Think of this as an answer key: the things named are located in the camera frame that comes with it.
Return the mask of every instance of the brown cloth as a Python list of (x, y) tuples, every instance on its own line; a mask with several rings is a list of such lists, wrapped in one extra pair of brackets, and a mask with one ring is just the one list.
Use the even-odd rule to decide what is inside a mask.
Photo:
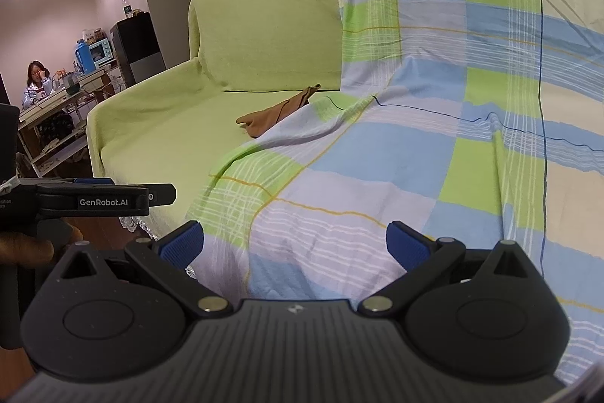
[(292, 96), (266, 110), (255, 111), (237, 119), (238, 124), (245, 124), (250, 137), (260, 137), (277, 122), (291, 115), (294, 111), (308, 104), (308, 99), (321, 88), (321, 84), (309, 86), (301, 93)]

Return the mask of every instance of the sofa armrest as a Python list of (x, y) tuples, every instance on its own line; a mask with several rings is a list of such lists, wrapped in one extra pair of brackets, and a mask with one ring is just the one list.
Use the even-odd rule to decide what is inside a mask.
[(157, 122), (219, 91), (195, 57), (96, 105), (88, 114), (86, 126), (94, 175), (105, 176), (102, 151), (107, 144), (125, 145)]

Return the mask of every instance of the table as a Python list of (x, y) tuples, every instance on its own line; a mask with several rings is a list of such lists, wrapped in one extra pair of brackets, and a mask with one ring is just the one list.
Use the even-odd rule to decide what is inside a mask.
[(94, 94), (97, 102), (115, 94), (108, 75), (110, 70), (110, 66), (103, 66), (81, 77), (80, 90), (76, 94), (69, 95), (63, 88), (21, 112), (19, 115), (19, 140), (38, 177), (41, 178), (55, 169), (59, 164), (84, 149), (88, 143), (86, 141), (86, 121), (82, 120), (77, 109), (76, 113), (80, 116), (80, 123), (71, 134), (52, 147), (42, 149), (37, 125), (70, 104), (77, 103), (81, 97), (87, 94)]

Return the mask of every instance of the wooden shelf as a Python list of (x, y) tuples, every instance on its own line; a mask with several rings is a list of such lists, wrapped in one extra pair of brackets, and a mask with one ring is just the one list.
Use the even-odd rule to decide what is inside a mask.
[(81, 127), (76, 127), (75, 130), (72, 133), (70, 133), (67, 137), (63, 137), (54, 146), (49, 147), (46, 150), (43, 150), (38, 156), (35, 157), (35, 159), (32, 161), (32, 163), (35, 164), (35, 163), (39, 162), (41, 159), (43, 159), (44, 157), (49, 155), (52, 151), (54, 151), (57, 147), (61, 146), (62, 144), (66, 143), (69, 139), (76, 137), (78, 134), (81, 134), (81, 133), (86, 133), (86, 125), (83, 125)]
[(49, 160), (44, 161), (39, 167), (38, 171), (41, 176), (51, 172), (55, 169), (59, 164), (69, 159), (76, 152), (84, 149), (88, 145), (86, 140), (86, 135), (84, 134), (79, 139), (73, 141), (71, 144), (66, 145), (61, 150), (59, 150), (53, 157)]

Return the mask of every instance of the blue gripper pad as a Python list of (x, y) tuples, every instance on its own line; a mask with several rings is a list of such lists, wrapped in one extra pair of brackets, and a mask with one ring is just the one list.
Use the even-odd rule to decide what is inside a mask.
[(184, 270), (203, 250), (203, 229), (196, 220), (190, 220), (162, 237), (153, 249), (159, 258), (179, 270)]
[(391, 222), (386, 228), (388, 253), (408, 272), (428, 260), (432, 254), (430, 243), (433, 243), (430, 239), (399, 221)]
[(111, 178), (76, 178), (74, 183), (84, 185), (115, 185)]

